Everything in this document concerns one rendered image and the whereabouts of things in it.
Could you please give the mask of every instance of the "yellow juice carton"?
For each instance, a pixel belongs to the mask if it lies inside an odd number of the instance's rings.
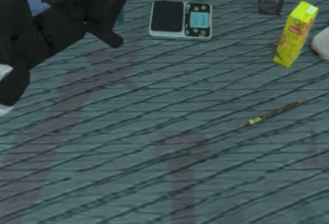
[[[319,8],[301,2],[289,15],[273,61],[290,68],[299,56]]]

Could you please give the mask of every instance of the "scale display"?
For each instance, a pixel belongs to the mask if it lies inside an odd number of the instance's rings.
[[[208,28],[209,27],[209,14],[206,12],[191,12],[190,14],[190,27],[191,28]]]

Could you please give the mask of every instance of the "tabletop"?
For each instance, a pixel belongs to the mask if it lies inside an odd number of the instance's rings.
[[[329,223],[328,62],[308,47],[329,0],[305,0],[320,10],[290,69],[272,58],[301,0],[177,0],[213,5],[209,42],[149,38],[152,1],[128,1],[121,48],[87,35],[32,71],[0,119],[0,222]]]

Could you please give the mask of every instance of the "black box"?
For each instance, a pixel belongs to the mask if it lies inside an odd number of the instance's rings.
[[[258,12],[260,14],[280,15],[284,0],[259,0]]]

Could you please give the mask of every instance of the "digital scale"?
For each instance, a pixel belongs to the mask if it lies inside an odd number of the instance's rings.
[[[208,41],[212,7],[203,3],[153,2],[149,34],[156,39]]]

